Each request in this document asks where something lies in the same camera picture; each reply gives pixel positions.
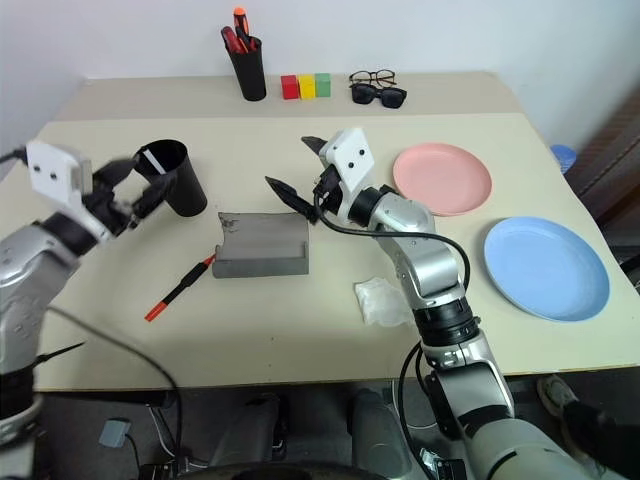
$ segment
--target pink plate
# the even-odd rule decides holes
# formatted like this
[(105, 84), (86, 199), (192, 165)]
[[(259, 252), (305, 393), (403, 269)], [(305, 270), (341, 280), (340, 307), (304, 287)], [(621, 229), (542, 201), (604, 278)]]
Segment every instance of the pink plate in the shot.
[(442, 216), (470, 212), (491, 194), (491, 176), (482, 162), (446, 143), (408, 148), (398, 155), (393, 178), (402, 195)]

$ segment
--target green block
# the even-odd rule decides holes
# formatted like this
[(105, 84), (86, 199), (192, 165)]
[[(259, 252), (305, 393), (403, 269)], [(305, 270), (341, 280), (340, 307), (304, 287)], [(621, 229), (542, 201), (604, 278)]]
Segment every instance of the green block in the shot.
[(328, 73), (316, 73), (316, 97), (331, 96), (331, 75)]

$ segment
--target yellow block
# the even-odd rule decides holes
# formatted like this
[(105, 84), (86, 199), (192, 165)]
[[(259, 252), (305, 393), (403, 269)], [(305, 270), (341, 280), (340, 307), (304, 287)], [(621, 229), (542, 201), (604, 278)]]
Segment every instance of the yellow block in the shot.
[(313, 75), (298, 75), (300, 98), (316, 98), (316, 79)]

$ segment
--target red block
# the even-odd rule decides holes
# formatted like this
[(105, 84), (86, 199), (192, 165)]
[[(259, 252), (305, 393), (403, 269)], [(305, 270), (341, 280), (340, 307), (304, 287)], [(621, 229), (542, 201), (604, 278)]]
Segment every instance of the red block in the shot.
[(298, 78), (295, 75), (282, 75), (280, 81), (282, 82), (282, 98), (291, 100), (299, 97)]

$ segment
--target floor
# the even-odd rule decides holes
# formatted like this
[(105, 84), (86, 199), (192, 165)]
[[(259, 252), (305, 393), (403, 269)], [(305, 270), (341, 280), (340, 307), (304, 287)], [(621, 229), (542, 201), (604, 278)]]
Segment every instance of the floor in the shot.
[[(564, 374), (578, 396), (610, 412), (619, 422), (640, 424), (640, 367), (599, 372)], [(536, 377), (513, 377), (509, 386), (518, 416), (536, 424), (557, 442), (559, 429), (541, 407), (535, 393)], [(390, 382), (310, 384), (296, 386), (187, 389), (184, 391), (184, 445), (195, 458), (208, 459), (233, 415), (245, 401), (270, 391), (290, 401), (287, 460), (324, 460), (349, 464), (350, 437), (346, 431), (349, 399), (360, 388), (370, 388), (391, 403)], [(433, 422), (431, 408), (415, 381), (409, 382), (405, 397), (407, 419), (414, 426)], [(141, 462), (165, 462), (151, 417), (144, 406), (47, 395), (42, 423), (49, 433), (55, 458), (55, 477), (75, 480), (126, 480), (136, 478), (130, 447), (111, 449), (98, 444), (105, 420), (127, 418)], [(166, 411), (174, 425), (173, 410)], [(416, 429), (413, 433), (434, 449), (446, 449), (437, 440), (437, 429)]]

